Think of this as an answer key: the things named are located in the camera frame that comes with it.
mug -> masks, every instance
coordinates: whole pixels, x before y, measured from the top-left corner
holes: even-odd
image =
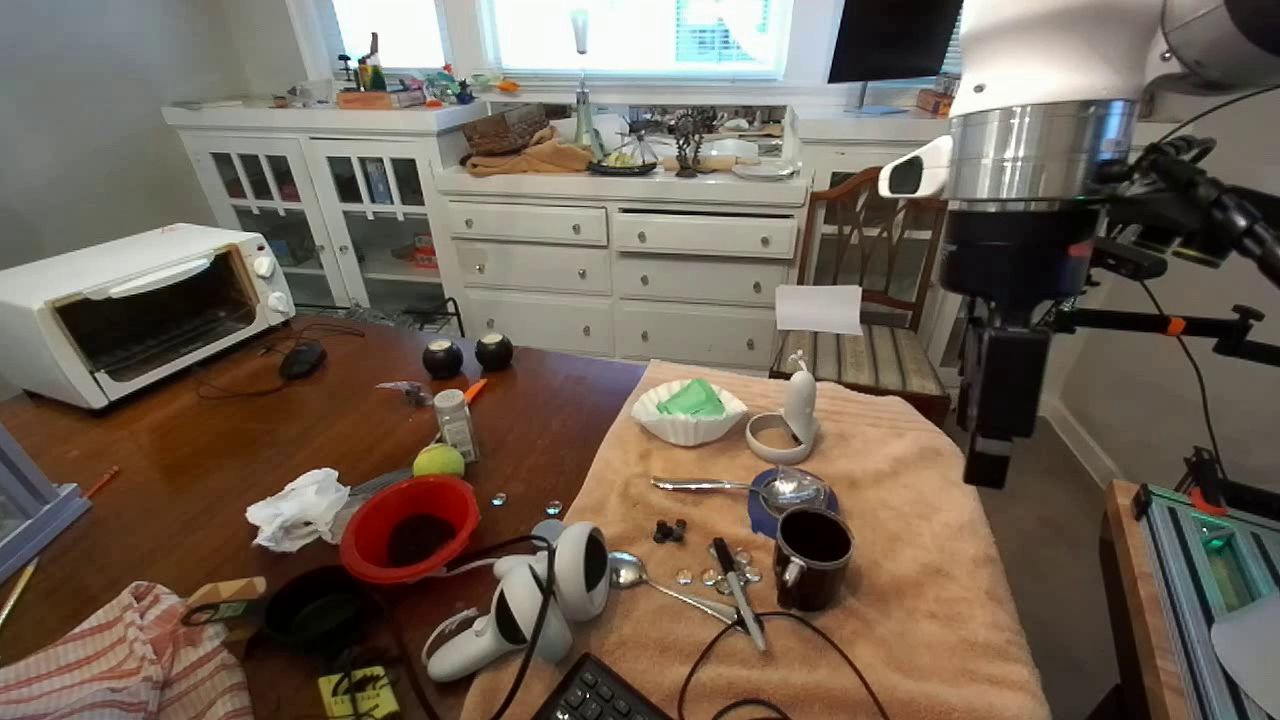
[[[850,565],[850,533],[838,517],[820,508],[791,508],[776,525],[772,581],[776,606],[820,614],[838,599]]]

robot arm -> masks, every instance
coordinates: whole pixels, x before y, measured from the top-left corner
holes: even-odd
[[[1265,0],[967,0],[958,59],[950,137],[889,166],[881,191],[947,197],[941,284],[967,314],[963,480],[1001,489],[1010,439],[1035,424],[1051,335],[1035,309],[1085,295],[1112,168],[1126,168],[1134,96],[1176,72],[1274,81],[1280,12]],[[1202,174],[1164,186],[1202,188]],[[1212,212],[1251,227],[1249,252],[1274,257],[1274,236],[1230,191]]]

white bowl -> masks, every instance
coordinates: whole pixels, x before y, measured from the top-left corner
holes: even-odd
[[[669,398],[676,398],[686,380],[669,380],[634,398],[632,422],[648,427],[654,439],[694,450],[694,445],[715,445],[732,424],[748,418],[748,404],[723,387],[711,383],[718,398],[723,412],[718,418],[664,418],[654,412]]]

wall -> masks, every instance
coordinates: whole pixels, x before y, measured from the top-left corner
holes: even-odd
[[[1202,96],[1164,96],[1156,113],[1186,118],[1202,103]],[[1202,168],[1226,186],[1280,197],[1274,118],[1280,96],[1261,96],[1195,125],[1195,131],[1217,137]],[[1268,314],[1254,339],[1280,344],[1280,288],[1240,257],[1222,267],[1171,261],[1169,276],[1153,282],[1153,291],[1169,314],[1186,315],[1226,315],[1230,303],[1251,303]],[[1088,303],[1153,314],[1146,295],[1126,282],[1109,282]],[[1209,339],[1186,344],[1209,380],[1226,474],[1280,489],[1280,369],[1222,359]],[[1081,334],[1076,349],[1072,369],[1065,369],[1059,410],[1085,432],[1085,445],[1094,445],[1090,469],[1101,475],[1176,483],[1191,445],[1209,445],[1183,351],[1164,335],[1130,334]]]
[[[0,267],[168,219],[210,219],[158,107],[244,92],[208,0],[7,0]]]

chair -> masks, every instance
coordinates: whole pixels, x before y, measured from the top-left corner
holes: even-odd
[[[859,284],[864,335],[789,326],[766,371],[789,376],[791,358],[802,351],[814,380],[905,398],[919,418],[943,424],[950,398],[923,351],[919,321],[947,209],[943,200],[883,200],[875,178],[881,168],[864,168],[809,197],[795,273],[801,288]]]

